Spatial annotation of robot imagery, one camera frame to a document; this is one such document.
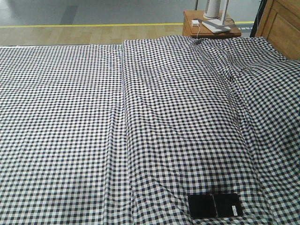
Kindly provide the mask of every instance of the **pillow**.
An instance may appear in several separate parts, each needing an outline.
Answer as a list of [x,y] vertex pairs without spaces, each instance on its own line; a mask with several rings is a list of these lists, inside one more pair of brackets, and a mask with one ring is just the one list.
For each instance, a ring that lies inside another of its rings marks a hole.
[[261,64],[232,88],[243,102],[241,130],[278,224],[300,224],[300,62]]

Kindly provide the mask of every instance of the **wooden floor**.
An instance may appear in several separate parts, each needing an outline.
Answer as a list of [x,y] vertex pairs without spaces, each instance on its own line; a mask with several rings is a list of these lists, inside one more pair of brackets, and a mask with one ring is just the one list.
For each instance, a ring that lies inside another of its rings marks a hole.
[[125,39],[180,35],[182,25],[0,28],[0,45],[121,44]]

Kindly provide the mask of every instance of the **gray floor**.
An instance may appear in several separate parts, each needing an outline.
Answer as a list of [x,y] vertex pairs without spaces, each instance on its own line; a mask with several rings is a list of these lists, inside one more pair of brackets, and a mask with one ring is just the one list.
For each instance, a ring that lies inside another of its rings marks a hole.
[[[260,0],[230,0],[235,21],[254,21]],[[199,0],[198,10],[206,0]],[[195,0],[0,0],[0,26],[182,23]]]

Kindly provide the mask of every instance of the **lamp base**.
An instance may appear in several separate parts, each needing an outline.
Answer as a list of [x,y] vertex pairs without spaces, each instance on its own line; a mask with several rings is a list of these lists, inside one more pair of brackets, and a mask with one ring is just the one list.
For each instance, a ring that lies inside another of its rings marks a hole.
[[216,17],[209,17],[209,16],[206,15],[206,13],[204,13],[204,14],[203,14],[203,17],[204,17],[205,19],[207,19],[207,20],[213,20],[213,19],[218,19],[219,16],[217,15]]
[[202,24],[207,27],[213,33],[221,33],[230,31],[230,27],[228,25],[223,25],[220,20],[208,20],[203,21]]

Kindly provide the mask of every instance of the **white lamp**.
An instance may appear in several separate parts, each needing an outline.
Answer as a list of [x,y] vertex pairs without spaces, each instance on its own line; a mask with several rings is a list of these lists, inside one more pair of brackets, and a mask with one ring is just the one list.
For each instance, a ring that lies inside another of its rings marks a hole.
[[221,20],[216,19],[219,14],[220,2],[221,0],[208,0],[206,10],[204,13],[204,17],[206,19],[212,19],[212,20],[203,21],[202,24],[213,33],[230,31],[231,29],[228,25],[225,25],[224,23],[229,0],[225,1]]

